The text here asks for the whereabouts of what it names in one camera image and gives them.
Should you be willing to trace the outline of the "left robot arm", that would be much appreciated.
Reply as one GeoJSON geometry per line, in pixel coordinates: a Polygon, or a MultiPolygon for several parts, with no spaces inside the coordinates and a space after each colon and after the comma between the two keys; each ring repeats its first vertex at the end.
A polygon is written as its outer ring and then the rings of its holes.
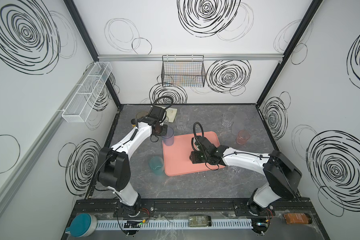
{"type": "Polygon", "coordinates": [[[167,134],[168,126],[164,124],[166,117],[166,109],[152,106],[148,115],[131,120],[134,127],[122,140],[99,152],[96,180],[111,190],[127,207],[135,207],[139,199],[138,192],[130,183],[130,157],[147,138],[167,134]]]}

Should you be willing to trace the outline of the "pink translucent plastic cup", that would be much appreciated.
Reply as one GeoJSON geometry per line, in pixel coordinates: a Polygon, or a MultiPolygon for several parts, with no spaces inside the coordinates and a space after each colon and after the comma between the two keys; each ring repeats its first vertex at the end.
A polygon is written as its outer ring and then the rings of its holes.
{"type": "Polygon", "coordinates": [[[239,145],[245,145],[248,140],[250,139],[250,133],[247,130],[240,130],[238,132],[237,138],[236,138],[236,142],[239,145]]]}

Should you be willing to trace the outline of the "blue textured plastic cup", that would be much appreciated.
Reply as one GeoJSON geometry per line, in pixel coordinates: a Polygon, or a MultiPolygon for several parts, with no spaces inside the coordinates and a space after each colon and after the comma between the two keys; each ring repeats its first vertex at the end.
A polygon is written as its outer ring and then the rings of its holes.
{"type": "Polygon", "coordinates": [[[163,138],[163,143],[166,146],[172,146],[174,144],[174,129],[171,127],[168,127],[167,133],[163,138]]]}

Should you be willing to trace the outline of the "pink plastic tray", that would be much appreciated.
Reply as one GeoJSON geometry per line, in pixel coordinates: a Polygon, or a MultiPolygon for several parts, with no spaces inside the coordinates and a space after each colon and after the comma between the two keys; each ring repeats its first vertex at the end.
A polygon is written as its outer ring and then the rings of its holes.
{"type": "Polygon", "coordinates": [[[193,151],[191,139],[193,137],[193,134],[174,136],[174,143],[171,146],[167,146],[163,142],[164,171],[167,176],[173,177],[218,169],[218,166],[191,162],[190,155],[193,151]]]}

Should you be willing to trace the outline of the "teal green plastic cup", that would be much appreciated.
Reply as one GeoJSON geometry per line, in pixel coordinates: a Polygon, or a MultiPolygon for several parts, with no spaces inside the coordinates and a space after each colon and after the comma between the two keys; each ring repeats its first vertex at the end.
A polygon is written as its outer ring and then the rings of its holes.
{"type": "Polygon", "coordinates": [[[164,160],[159,156],[154,156],[149,161],[149,167],[151,171],[157,175],[161,176],[164,174],[164,160]]]}

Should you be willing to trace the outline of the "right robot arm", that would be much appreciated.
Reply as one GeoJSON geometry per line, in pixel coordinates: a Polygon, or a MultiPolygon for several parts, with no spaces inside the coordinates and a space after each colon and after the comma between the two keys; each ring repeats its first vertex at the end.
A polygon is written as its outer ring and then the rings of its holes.
{"type": "Polygon", "coordinates": [[[279,151],[256,154],[224,145],[216,147],[204,136],[192,137],[191,146],[193,151],[190,154],[190,160],[193,164],[205,164],[208,169],[211,166],[236,167],[265,176],[267,183],[255,189],[247,202],[248,210],[254,216],[265,212],[273,202],[279,199],[297,198],[302,173],[279,151]]]}

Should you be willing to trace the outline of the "amber yellow plastic cup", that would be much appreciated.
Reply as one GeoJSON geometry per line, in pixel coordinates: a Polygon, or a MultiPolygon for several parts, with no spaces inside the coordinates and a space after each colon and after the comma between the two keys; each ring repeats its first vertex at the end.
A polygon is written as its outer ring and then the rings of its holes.
{"type": "Polygon", "coordinates": [[[136,114],[136,119],[139,121],[139,122],[142,122],[143,120],[145,120],[147,117],[149,116],[149,113],[146,112],[146,111],[141,111],[141,112],[138,112],[136,114]]]}

